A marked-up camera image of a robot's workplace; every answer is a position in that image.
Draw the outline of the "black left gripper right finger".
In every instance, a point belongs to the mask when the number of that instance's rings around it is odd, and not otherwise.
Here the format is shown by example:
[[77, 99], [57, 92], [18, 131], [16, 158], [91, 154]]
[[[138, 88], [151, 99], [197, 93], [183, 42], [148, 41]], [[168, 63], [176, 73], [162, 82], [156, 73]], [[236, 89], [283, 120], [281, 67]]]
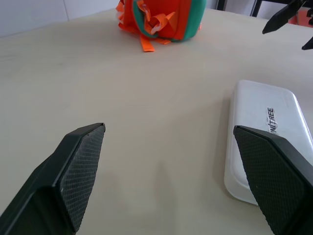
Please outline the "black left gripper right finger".
[[274, 235], [313, 235], [313, 165], [284, 137], [233, 129], [250, 190]]

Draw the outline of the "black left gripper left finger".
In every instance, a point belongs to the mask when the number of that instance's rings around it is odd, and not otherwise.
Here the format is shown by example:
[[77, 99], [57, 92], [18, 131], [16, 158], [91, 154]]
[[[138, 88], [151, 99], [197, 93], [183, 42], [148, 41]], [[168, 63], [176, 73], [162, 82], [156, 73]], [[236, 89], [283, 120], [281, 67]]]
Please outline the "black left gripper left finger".
[[0, 216], [0, 235], [76, 235], [95, 183], [104, 123], [64, 136]]

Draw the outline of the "orange and green fabric bag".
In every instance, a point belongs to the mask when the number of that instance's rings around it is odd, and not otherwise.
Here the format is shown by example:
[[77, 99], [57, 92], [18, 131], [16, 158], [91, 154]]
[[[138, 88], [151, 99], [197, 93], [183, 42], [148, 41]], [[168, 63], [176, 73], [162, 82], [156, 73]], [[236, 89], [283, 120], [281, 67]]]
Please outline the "orange and green fabric bag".
[[144, 52], [152, 41], [166, 45], [193, 38], [201, 28], [206, 0], [119, 0], [120, 29], [137, 34]]

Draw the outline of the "orange box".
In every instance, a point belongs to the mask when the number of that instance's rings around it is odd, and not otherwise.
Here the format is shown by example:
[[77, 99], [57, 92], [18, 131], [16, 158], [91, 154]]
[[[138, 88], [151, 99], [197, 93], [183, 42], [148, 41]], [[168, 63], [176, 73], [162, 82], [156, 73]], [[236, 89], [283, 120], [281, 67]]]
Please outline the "orange box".
[[305, 26], [305, 27], [313, 27], [313, 25], [309, 24], [310, 18], [307, 17], [308, 8], [301, 8], [295, 16], [289, 19], [289, 24]]

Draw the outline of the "white power bank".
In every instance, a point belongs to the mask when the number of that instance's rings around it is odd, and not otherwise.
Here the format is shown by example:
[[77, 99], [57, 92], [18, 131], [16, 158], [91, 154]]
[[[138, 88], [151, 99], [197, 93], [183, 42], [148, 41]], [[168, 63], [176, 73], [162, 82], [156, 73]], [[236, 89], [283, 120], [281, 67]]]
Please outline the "white power bank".
[[230, 101], [224, 184], [235, 198], [256, 205], [233, 135], [236, 125], [286, 138], [313, 165], [313, 138], [296, 96], [289, 90], [241, 80]]

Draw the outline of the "black metal frame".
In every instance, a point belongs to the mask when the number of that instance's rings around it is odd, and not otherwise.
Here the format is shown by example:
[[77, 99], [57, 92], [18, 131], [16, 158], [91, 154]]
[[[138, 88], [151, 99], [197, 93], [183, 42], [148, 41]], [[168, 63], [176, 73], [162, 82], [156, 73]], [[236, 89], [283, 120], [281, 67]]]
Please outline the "black metal frame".
[[215, 9], [268, 19], [291, 0], [215, 0]]

